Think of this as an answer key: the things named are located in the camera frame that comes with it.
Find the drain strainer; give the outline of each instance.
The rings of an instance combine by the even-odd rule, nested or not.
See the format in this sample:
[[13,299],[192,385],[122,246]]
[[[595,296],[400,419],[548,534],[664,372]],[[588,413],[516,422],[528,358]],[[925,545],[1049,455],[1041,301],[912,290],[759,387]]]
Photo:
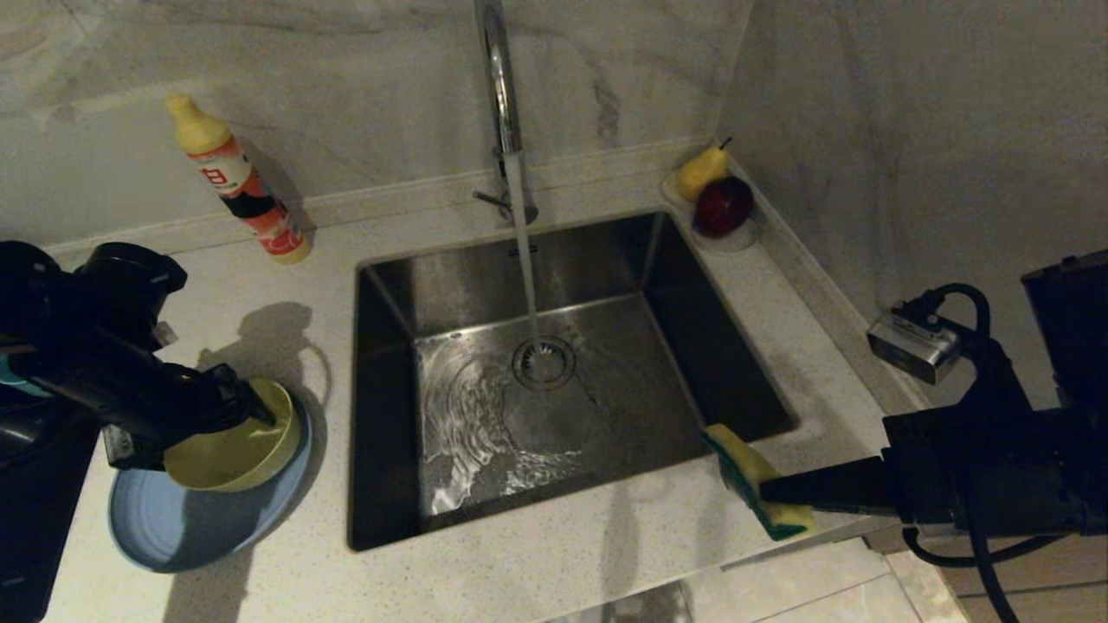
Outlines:
[[577,357],[573,348],[552,335],[538,336],[538,346],[527,339],[512,355],[512,372],[525,387],[550,391],[565,385],[572,377]]

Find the yellow sponge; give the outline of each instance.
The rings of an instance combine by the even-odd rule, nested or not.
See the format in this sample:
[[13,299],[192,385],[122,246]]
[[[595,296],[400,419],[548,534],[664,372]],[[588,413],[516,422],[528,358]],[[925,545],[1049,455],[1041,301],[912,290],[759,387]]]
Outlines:
[[761,500],[761,483],[781,474],[731,429],[715,423],[704,429],[701,436],[719,457],[724,482],[750,507],[770,539],[781,541],[815,528],[811,507]]

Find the bowl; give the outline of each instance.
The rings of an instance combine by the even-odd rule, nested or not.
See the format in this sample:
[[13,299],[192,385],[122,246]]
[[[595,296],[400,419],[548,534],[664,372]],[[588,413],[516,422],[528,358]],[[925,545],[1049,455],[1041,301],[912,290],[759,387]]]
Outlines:
[[296,417],[301,429],[293,460],[277,476],[246,491],[193,491],[164,471],[117,471],[107,524],[123,556],[147,571],[179,573],[266,538],[293,511],[310,480],[315,431],[299,404]]
[[248,418],[243,423],[194,435],[165,451],[165,471],[195,491],[235,492],[261,484],[293,458],[300,442],[300,419],[293,397],[275,380],[252,378],[250,388],[277,418],[273,427]]

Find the backsplash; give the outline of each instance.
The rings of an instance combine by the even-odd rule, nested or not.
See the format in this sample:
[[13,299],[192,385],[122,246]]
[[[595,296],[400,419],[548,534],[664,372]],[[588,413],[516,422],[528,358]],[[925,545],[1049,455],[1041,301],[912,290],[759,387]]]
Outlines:
[[[491,167],[469,0],[13,0],[0,237],[54,244],[223,210],[162,99],[191,92],[317,197]],[[749,3],[507,0],[532,164],[708,134]]]
[[[982,288],[1045,407],[1019,277],[1106,246],[1105,23],[1102,2],[759,1],[717,135],[869,319]],[[972,366],[955,372],[935,401],[961,397]]]

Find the stainless steel sink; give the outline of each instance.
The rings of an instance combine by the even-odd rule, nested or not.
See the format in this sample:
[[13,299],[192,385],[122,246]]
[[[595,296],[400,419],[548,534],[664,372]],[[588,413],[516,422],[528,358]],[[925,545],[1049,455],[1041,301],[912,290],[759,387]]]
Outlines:
[[704,456],[792,423],[666,214],[359,274],[350,547],[366,550]]

